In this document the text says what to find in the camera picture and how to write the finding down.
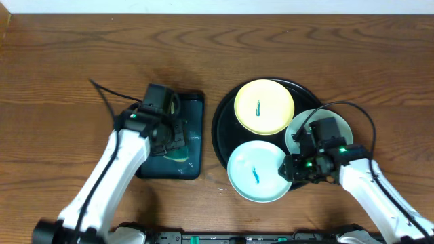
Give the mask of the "light green plate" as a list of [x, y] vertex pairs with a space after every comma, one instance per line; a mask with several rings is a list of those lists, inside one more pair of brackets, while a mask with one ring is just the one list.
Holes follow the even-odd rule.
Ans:
[[254, 140], [243, 143], [231, 153], [227, 163], [230, 183], [250, 201], [276, 201], [292, 186], [278, 173], [284, 158], [285, 153], [270, 142]]
[[[290, 154], [299, 154], [300, 153], [300, 143], [295, 142], [294, 139], [292, 138], [292, 135], [298, 131], [298, 129], [300, 128], [300, 126], [302, 125], [304, 120], [313, 111], [314, 111], [314, 109], [310, 109], [310, 110], [306, 110], [306, 111], [301, 112], [300, 114], [296, 115], [291, 120], [290, 124], [287, 126], [286, 131], [285, 131], [285, 144], [286, 144], [287, 150]], [[326, 110], [326, 109], [318, 110], [315, 114], [313, 114], [312, 117], [309, 118], [309, 120], [305, 124], [304, 128], [307, 129], [309, 127], [309, 123], [311, 123], [313, 121], [325, 119], [328, 117], [335, 118], [335, 120], [337, 122], [338, 129], [340, 131], [340, 135], [345, 138], [347, 144], [352, 144], [353, 143], [353, 134], [352, 134], [352, 131], [351, 131], [349, 124], [339, 114], [337, 114], [333, 111]]]

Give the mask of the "green yellow sponge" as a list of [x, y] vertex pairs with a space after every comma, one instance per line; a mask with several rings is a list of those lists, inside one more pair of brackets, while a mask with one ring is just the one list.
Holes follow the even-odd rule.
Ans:
[[189, 149], [187, 146], [183, 146], [176, 150], [167, 152], [163, 157], [168, 160], [182, 163], [189, 158]]

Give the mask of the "light green plate front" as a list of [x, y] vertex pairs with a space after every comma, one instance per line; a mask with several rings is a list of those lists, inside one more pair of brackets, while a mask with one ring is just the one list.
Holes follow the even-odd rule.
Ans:
[[270, 142], [254, 140], [243, 143], [231, 153], [227, 163], [230, 183], [250, 201], [276, 201], [292, 186], [278, 173], [284, 158], [285, 153]]

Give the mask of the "yellow plate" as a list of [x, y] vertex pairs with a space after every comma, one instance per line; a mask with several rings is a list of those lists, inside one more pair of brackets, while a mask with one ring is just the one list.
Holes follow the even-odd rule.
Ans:
[[295, 113], [290, 92], [270, 79], [246, 83], [237, 92], [234, 101], [235, 116], [248, 131], [269, 136], [284, 130]]

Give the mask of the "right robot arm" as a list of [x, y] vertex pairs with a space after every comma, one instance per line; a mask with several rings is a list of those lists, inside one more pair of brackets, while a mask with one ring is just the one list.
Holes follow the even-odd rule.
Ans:
[[278, 174], [290, 183], [317, 184], [333, 178], [362, 206], [386, 243], [433, 242], [433, 223], [397, 192], [362, 145], [287, 155]]

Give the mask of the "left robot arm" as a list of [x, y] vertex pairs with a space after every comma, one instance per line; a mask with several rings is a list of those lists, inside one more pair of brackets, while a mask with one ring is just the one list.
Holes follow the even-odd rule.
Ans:
[[83, 188], [55, 222], [40, 220], [32, 243], [146, 243], [146, 231], [111, 230], [114, 213], [138, 168], [184, 146], [182, 119], [125, 110], [114, 118], [106, 149]]

